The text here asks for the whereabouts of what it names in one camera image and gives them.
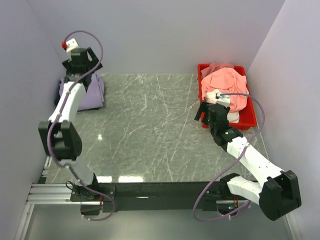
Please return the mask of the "lavender t shirt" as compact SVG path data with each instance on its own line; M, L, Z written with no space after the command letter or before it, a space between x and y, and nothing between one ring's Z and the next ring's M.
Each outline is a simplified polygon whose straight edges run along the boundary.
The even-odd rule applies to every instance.
M91 75L91 83L79 104L78 111L99 109L104 106L105 83L97 73Z

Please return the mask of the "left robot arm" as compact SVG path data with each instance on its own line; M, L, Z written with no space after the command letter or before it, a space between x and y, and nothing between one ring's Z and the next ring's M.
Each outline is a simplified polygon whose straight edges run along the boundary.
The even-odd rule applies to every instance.
M99 183L81 157L83 144L73 121L92 81L92 74L102 68L102 64L90 47L66 45L64 49L69 59L62 63L66 69L63 91L53 114L47 121L39 123L38 132L46 154L72 176L72 192L94 201L100 195Z

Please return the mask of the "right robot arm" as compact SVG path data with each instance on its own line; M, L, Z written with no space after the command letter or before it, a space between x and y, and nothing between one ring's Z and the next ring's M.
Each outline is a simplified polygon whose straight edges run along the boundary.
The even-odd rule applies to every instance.
M205 115L214 142L241 163L254 177L247 180L237 173L220 178L219 191L215 194L226 200L233 196L243 197L259 205L264 215L275 221L302 205L299 181L291 171L284 171L271 163L256 150L243 134L229 125L230 108L203 101L196 113L198 121Z

